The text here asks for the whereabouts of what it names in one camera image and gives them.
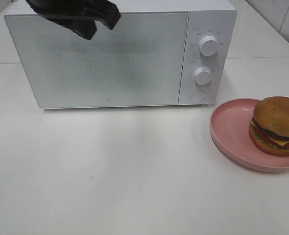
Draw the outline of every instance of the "microwave control panel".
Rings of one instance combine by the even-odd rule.
[[[236,14],[235,10],[189,12],[179,105],[214,103]]]

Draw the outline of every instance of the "white knob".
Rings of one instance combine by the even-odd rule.
[[[204,56],[214,55],[218,50],[218,38],[216,35],[207,35],[199,40],[199,50]]]
[[[193,76],[197,84],[205,85],[211,81],[212,71],[209,67],[201,67],[194,72]]]

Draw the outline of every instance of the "bottom bun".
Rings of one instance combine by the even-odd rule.
[[[261,149],[263,152],[278,155],[278,156],[289,156],[289,149],[283,148],[274,148],[271,145],[265,143],[261,139],[257,138],[252,132],[251,128],[249,129],[249,135],[253,143]]]

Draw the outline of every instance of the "sesame-free bun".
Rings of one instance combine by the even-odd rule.
[[[254,109],[253,118],[263,129],[289,137],[289,98],[274,96],[261,100]]]
[[[273,155],[278,155],[278,156],[289,156],[289,149],[272,147],[271,145],[267,144],[263,140],[257,138],[252,132],[251,128],[249,129],[249,135],[253,143],[263,152],[270,153]]]

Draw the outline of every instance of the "robotic arm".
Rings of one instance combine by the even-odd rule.
[[[71,29],[90,40],[96,32],[95,21],[113,29],[120,19],[116,5],[108,0],[26,0],[42,17]]]

